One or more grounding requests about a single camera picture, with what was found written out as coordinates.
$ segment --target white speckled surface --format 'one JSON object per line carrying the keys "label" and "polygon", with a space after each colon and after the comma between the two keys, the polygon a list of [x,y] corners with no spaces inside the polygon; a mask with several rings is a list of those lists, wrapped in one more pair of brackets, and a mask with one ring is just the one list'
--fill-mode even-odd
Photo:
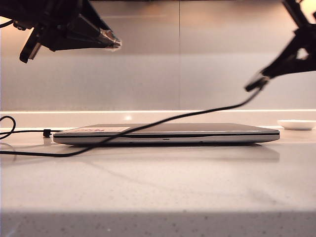
{"label": "white speckled surface", "polygon": [[[1,149],[67,152],[36,133]],[[315,237],[316,130],[253,146],[1,156],[4,237]]]}

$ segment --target white quartz countertop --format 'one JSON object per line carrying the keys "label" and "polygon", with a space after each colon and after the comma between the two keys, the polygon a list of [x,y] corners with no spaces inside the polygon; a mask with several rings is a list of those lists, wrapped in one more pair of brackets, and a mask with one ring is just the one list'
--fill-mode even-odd
{"label": "white quartz countertop", "polygon": [[[4,237],[315,237],[316,130],[251,146],[1,156]],[[70,152],[41,134],[1,149]]]}

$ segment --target black cable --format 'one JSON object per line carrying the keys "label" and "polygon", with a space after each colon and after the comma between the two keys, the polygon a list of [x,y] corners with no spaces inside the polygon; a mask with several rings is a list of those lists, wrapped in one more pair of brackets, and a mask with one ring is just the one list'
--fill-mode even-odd
{"label": "black cable", "polygon": [[9,132],[0,132],[0,135],[4,135],[3,137],[0,137],[0,140],[10,136],[12,133],[22,133],[22,132],[42,132],[44,137],[49,137],[51,134],[51,132],[61,132],[62,130],[50,130],[50,129],[44,129],[44,130],[20,130],[20,131],[14,131],[15,127],[16,127],[16,121],[13,117],[11,116],[3,116],[0,118],[0,121],[2,121],[3,119],[10,119],[13,122],[13,126],[11,131]]}
{"label": "black cable", "polygon": [[[61,132],[62,130],[50,130],[51,132]],[[19,130],[19,131],[13,131],[13,132],[0,132],[0,135],[3,134],[12,134],[12,133],[22,133],[22,132],[44,132],[44,130]]]}
{"label": "black cable", "polygon": [[0,140],[3,139],[3,138],[6,138],[6,137],[8,137],[8,136],[10,136],[10,135],[13,133],[13,131],[14,131],[14,129],[15,129],[15,126],[16,126],[16,122],[15,122],[15,119],[14,119],[13,117],[11,117],[11,116],[3,116],[3,117],[0,118],[0,122],[1,122],[3,119],[11,119],[12,122],[13,122],[13,126],[12,126],[11,131],[6,132],[6,133],[0,133],[1,135],[6,134],[5,136],[0,137]]}
{"label": "black cable", "polygon": [[13,22],[14,22],[13,20],[9,20],[9,21],[7,21],[7,22],[5,22],[5,23],[2,23],[2,24],[0,24],[0,28],[9,26],[9,25],[11,25]]}
{"label": "black cable", "polygon": [[10,152],[10,151],[0,151],[0,154],[7,154],[7,155],[23,155],[23,156],[38,156],[38,157],[71,157],[71,156],[75,156],[75,155],[79,155],[81,153],[90,151],[96,147],[100,147],[101,145],[104,145],[105,143],[116,139],[118,137],[124,136],[128,133],[131,132],[136,132],[142,129],[146,129],[149,127],[153,127],[156,126],[158,124],[164,123],[164,122],[168,122],[171,120],[175,120],[175,119],[180,119],[180,118],[185,118],[185,117],[189,117],[189,116],[194,116],[194,115],[201,115],[201,114],[207,114],[207,113],[211,113],[211,112],[215,112],[215,111],[221,111],[221,110],[230,110],[230,109],[235,109],[237,107],[243,106],[245,104],[247,104],[249,101],[251,101],[254,97],[256,97],[256,95],[259,94],[259,92],[262,90],[262,88],[264,87],[264,85],[262,85],[257,91],[255,91],[248,99],[246,99],[244,102],[241,102],[239,104],[236,105],[232,105],[232,106],[226,106],[226,107],[221,107],[221,108],[216,108],[216,109],[209,109],[209,110],[204,110],[204,111],[198,111],[198,112],[192,112],[192,113],[187,113],[187,114],[182,114],[182,115],[176,115],[176,116],[172,116],[169,118],[165,118],[162,120],[159,120],[157,122],[153,122],[150,124],[146,124],[140,127],[136,127],[136,128],[132,128],[123,132],[120,132],[116,135],[113,135],[111,137],[108,137],[106,139],[104,139],[101,142],[92,144],[91,146],[84,148],[80,151],[76,151],[76,152],[71,152],[71,153],[63,153],[63,154],[57,154],[57,153],[36,153],[36,152]]}

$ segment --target white wall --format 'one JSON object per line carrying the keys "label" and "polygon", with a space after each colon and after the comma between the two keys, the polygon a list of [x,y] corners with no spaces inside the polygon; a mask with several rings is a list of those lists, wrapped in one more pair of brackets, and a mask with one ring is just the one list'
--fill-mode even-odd
{"label": "white wall", "polygon": [[[316,10],[305,0],[307,12]],[[194,110],[243,100],[243,86],[293,37],[277,0],[97,2],[123,47],[18,60],[29,32],[1,31],[1,110]],[[248,109],[316,108],[316,72],[271,81]]]}

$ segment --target cable connector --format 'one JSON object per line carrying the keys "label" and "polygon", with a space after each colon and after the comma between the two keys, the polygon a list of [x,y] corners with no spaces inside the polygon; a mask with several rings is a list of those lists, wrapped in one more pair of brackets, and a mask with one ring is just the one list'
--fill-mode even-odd
{"label": "cable connector", "polygon": [[43,130],[43,137],[50,137],[50,135],[51,135],[51,130],[50,129],[44,129]]}

